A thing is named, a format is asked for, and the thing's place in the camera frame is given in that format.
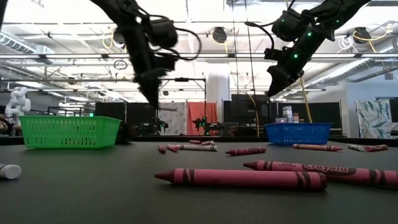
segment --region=humanoid robot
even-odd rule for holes
[[[6,117],[11,124],[20,126],[19,116],[25,115],[30,111],[30,99],[26,98],[26,87],[15,87],[11,92],[10,102],[6,106]]]

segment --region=crayola logo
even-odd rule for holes
[[[321,166],[321,165],[303,165],[302,168],[305,171],[321,172],[324,174],[333,174],[333,175],[353,175],[356,172],[356,169],[353,168]]]

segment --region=bottle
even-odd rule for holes
[[[286,118],[286,123],[293,123],[292,106],[283,107],[283,116]]]

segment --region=pink crayon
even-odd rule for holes
[[[180,149],[179,146],[173,146],[173,145],[167,145],[166,148],[172,152],[178,152],[178,150]]]
[[[184,185],[277,187],[305,190],[323,190],[327,187],[325,175],[316,172],[174,169],[158,172],[155,177],[173,184]]]
[[[176,145],[174,149],[177,150],[194,150],[194,151],[217,151],[217,146],[200,146],[200,145]]]
[[[248,154],[259,154],[259,153],[265,153],[267,151],[266,148],[264,147],[253,147],[249,149],[231,149],[226,151],[225,153],[231,155],[231,156],[242,156],[242,155],[248,155]]]
[[[166,148],[165,146],[160,146],[160,145],[159,145],[159,146],[157,146],[157,150],[158,150],[160,153],[165,154],[167,148]]]
[[[189,140],[189,143],[191,143],[191,144],[201,144],[201,141],[198,141],[198,140]]]
[[[354,149],[354,150],[361,151],[361,152],[377,152],[377,151],[388,150],[387,145],[359,146],[359,145],[349,144],[349,145],[347,145],[347,147],[348,147],[348,149]]]
[[[320,172],[325,174],[328,180],[398,187],[398,172],[391,170],[333,167],[269,161],[247,162],[244,163],[243,166],[254,170]]]
[[[320,145],[308,145],[308,144],[294,144],[293,148],[320,150],[320,151],[334,151],[334,152],[343,150],[342,147],[338,147],[338,146],[320,146]]]
[[[214,145],[214,142],[213,142],[213,141],[205,141],[205,142],[202,142],[201,145],[202,145],[202,146],[209,146],[209,145],[212,145],[212,146],[213,146],[213,145]]]

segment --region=orange curtain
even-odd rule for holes
[[[203,128],[199,128],[198,131],[192,121],[197,118],[202,118],[205,115],[205,103],[188,102],[187,104],[187,135],[204,135],[205,130]],[[216,103],[206,103],[206,117],[207,122],[218,122]]]

